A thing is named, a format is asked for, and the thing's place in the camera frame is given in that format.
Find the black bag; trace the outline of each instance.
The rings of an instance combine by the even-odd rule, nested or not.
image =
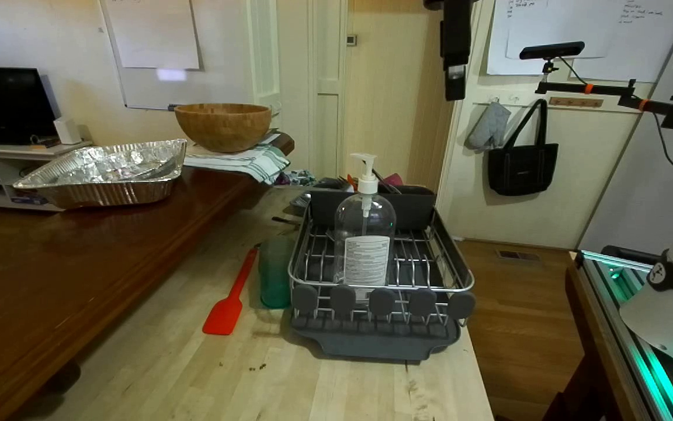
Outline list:
[[[514,144],[530,114],[540,107],[534,144]],[[534,100],[502,149],[486,152],[491,190],[502,197],[543,192],[556,163],[556,142],[546,141],[546,100]]]

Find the wooden cabinet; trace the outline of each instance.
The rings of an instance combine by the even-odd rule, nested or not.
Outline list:
[[[44,197],[18,192],[12,185],[37,165],[74,148],[77,144],[0,144],[0,207],[58,210]]]

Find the red utensil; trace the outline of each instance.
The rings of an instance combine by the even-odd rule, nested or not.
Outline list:
[[[248,273],[251,269],[251,262],[256,259],[256,247],[258,246],[251,246],[243,259],[243,266],[233,281],[233,286],[228,287],[228,294],[223,300],[220,300],[209,315],[206,318],[203,323],[203,331],[206,335],[231,335],[236,329],[236,323],[238,323],[238,315],[241,315],[241,308],[243,308],[243,302],[241,302],[241,289],[248,281]]]

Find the pump bottle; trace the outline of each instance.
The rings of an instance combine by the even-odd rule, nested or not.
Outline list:
[[[388,281],[390,244],[396,226],[391,203],[377,193],[373,154],[353,154],[365,163],[356,192],[333,213],[333,281],[356,287],[356,300]]]

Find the foil pan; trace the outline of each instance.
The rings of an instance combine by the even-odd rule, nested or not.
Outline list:
[[[185,141],[79,148],[12,186],[37,192],[58,207],[151,203],[169,193],[185,152]]]

